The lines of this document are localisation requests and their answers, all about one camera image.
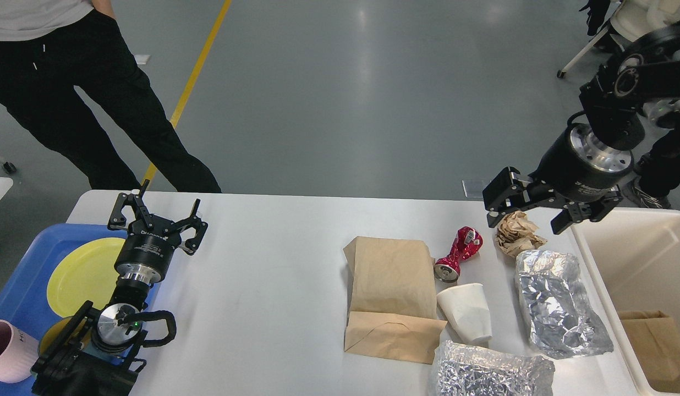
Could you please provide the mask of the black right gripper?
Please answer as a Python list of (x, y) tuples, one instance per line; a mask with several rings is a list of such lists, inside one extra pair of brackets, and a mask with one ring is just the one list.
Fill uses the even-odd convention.
[(617, 185), (632, 165), (630, 150), (615, 150), (590, 125), (574, 123), (530, 176), (506, 167), (483, 189), (488, 226), (496, 228), (506, 215), (536, 207), (561, 208), (550, 223), (554, 235), (586, 220), (599, 222), (623, 200)]

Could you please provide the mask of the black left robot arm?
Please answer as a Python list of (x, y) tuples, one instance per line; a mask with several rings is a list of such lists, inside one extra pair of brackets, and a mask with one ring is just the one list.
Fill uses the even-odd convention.
[(193, 255), (209, 225), (194, 201), (187, 218), (173, 221), (151, 213), (138, 191), (121, 193), (108, 221), (110, 230), (126, 230), (123, 248), (114, 261), (118, 280), (101, 309), (83, 303), (65, 328), (47, 344), (31, 367), (37, 395), (127, 395), (146, 366), (142, 348), (159, 348), (174, 340), (173, 313), (149, 311), (146, 299), (166, 278), (176, 249)]

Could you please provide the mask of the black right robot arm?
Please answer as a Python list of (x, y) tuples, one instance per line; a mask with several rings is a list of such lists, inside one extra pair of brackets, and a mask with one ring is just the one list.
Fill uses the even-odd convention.
[(533, 173), (506, 167), (484, 188), (489, 227), (537, 206), (560, 211), (551, 221), (556, 235), (602, 220), (622, 200), (617, 183), (633, 170), (632, 149), (644, 138), (638, 115), (672, 130), (667, 155), (680, 154), (680, 21), (612, 55), (579, 99), (588, 123), (570, 118)]

